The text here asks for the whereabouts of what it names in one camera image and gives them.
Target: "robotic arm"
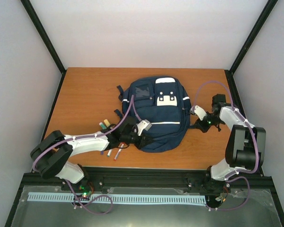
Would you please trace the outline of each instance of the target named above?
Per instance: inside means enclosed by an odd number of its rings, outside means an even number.
[[[216,165],[210,166],[208,171],[210,179],[226,181],[230,176],[239,172],[251,172],[255,166],[262,166],[264,161],[266,131],[249,123],[239,112],[226,103],[225,95],[217,94],[213,97],[212,113],[206,112],[199,106],[194,106],[191,113],[199,117],[193,125],[194,128],[207,132],[211,126],[220,131],[220,123],[226,124],[231,135],[225,150],[225,158]],[[250,130],[255,134],[258,152],[256,163],[256,148]]]
[[[33,161],[36,161],[49,147],[66,140],[67,142],[56,146],[41,157],[36,163],[36,169],[44,179],[57,176],[84,188],[89,183],[89,177],[82,166],[67,161],[71,156],[117,148],[120,143],[134,144],[137,148],[142,148],[153,141],[152,138],[143,134],[143,130],[147,131],[151,127],[151,123],[147,120],[136,124],[134,118],[127,116],[116,130],[101,136],[112,127],[113,125],[94,134],[80,136],[63,135],[60,131],[53,131],[31,152],[30,156]]]

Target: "marker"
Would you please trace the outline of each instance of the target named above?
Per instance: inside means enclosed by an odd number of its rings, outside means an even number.
[[[112,151],[113,151],[112,149],[110,149],[110,150],[108,151],[107,157],[109,157],[109,156],[111,155]]]
[[[118,158],[118,156],[119,156],[119,154],[120,154],[120,152],[121,152],[123,146],[124,146],[124,144],[122,143],[122,144],[121,144],[121,148],[118,150],[117,154],[115,155],[114,161],[117,160],[117,158]]]
[[[101,127],[102,129],[107,129],[107,127],[106,127],[102,122],[100,122],[99,125],[100,125],[100,127]]]
[[[104,122],[104,124],[106,125],[106,127],[108,127],[108,126],[110,125],[108,119],[105,119],[103,122]]]

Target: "black strap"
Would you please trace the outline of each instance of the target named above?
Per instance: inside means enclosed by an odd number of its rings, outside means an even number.
[[[123,97],[124,91],[123,91],[123,89],[122,89],[122,87],[121,87],[120,85],[117,86],[117,89],[118,89],[119,92],[120,92],[120,95],[119,95],[118,98],[119,98],[120,101],[122,101],[122,97]]]
[[[118,115],[118,117],[120,117],[120,119],[123,118],[123,115],[121,114],[120,110],[116,109],[114,110],[114,112]]]
[[[191,124],[188,128],[189,128],[189,129],[196,129],[196,126],[193,125],[193,124]]]

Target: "wooden table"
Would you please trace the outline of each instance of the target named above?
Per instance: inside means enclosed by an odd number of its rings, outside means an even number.
[[[227,86],[224,70],[211,69],[145,69],[145,68],[68,68],[55,105],[46,134],[60,130],[63,134],[80,135],[100,130],[99,122],[108,119],[118,123],[114,113],[121,109],[117,85],[128,88],[136,79],[169,75],[180,80],[193,104],[197,89],[204,82],[217,80]],[[211,110],[212,96],[226,94],[218,84],[208,84],[200,92],[197,104]],[[191,116],[191,123],[196,117]],[[221,125],[218,132],[212,127],[207,133],[188,130],[180,146],[158,154],[139,151],[134,145],[123,150],[114,161],[117,149],[111,157],[92,151],[70,158],[83,166],[206,169],[221,161],[230,135],[229,129]]]

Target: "backpack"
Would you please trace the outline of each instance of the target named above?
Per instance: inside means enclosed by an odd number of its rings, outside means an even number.
[[[180,144],[190,125],[191,103],[178,79],[170,76],[147,77],[136,80],[125,91],[121,86],[117,88],[120,91],[122,113],[125,114],[130,98],[134,95],[138,115],[152,124],[143,133],[151,136],[154,142],[141,148],[142,151],[159,153],[174,149]],[[136,118],[133,108],[129,116]]]

